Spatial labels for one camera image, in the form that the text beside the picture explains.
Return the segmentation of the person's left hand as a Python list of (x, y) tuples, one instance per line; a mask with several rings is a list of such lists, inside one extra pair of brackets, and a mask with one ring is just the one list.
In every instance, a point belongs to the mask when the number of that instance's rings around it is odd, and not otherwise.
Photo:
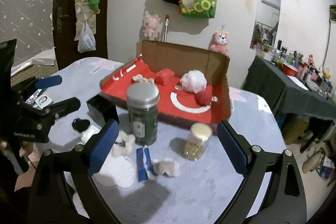
[(24, 141), (19, 147), (10, 146), (7, 141), (1, 139), (1, 153), (8, 157), (8, 153), (11, 151), (13, 153), (17, 152), (20, 157), (29, 156), (34, 150), (34, 144), (31, 142)]

